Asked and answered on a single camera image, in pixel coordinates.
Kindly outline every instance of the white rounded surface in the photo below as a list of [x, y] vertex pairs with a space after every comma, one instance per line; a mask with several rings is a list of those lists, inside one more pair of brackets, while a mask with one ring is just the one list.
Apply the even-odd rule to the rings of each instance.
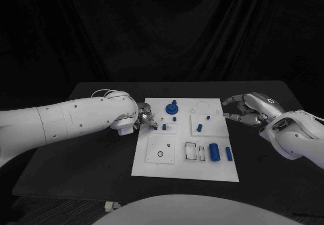
[[283, 216], [240, 202], [198, 195], [142, 199], [106, 214], [93, 225], [299, 225]]
[[208, 110], [208, 103], [207, 103], [207, 102], [198, 102], [198, 103], [197, 103], [197, 108], [198, 108], [201, 111]]

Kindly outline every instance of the white board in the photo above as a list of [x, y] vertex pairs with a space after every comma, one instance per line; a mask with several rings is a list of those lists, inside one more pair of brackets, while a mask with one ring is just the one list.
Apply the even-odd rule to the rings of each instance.
[[[169, 115], [165, 112], [165, 106], [172, 100], [177, 101], [178, 112]], [[228, 161], [226, 155], [226, 147], [230, 149], [231, 147], [220, 100], [217, 98], [146, 98], [145, 103], [151, 106], [158, 130], [145, 124], [141, 125], [131, 175], [237, 182], [234, 156], [231, 155], [233, 161]], [[203, 124], [198, 134], [192, 132], [192, 129], [197, 130], [195, 123]], [[154, 137], [152, 142], [156, 143], [154, 148], [152, 142], [151, 146], [148, 145], [151, 137]], [[194, 150], [195, 160], [185, 159], [185, 143], [195, 143], [195, 148], [187, 148], [187, 151]], [[210, 159], [208, 144], [211, 143], [218, 146], [220, 160], [216, 162]]]

